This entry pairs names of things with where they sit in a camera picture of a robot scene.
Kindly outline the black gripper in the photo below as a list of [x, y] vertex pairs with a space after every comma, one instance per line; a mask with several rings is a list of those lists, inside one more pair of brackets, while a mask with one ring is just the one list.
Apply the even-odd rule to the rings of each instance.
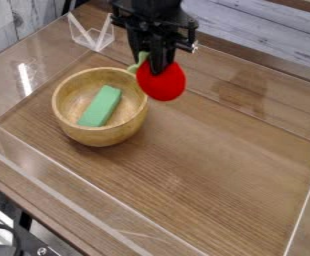
[[108, 0], [112, 24], [124, 28], [134, 62], [149, 51], [149, 66], [158, 75], [173, 62], [174, 48], [197, 48], [197, 20], [181, 8], [182, 0]]

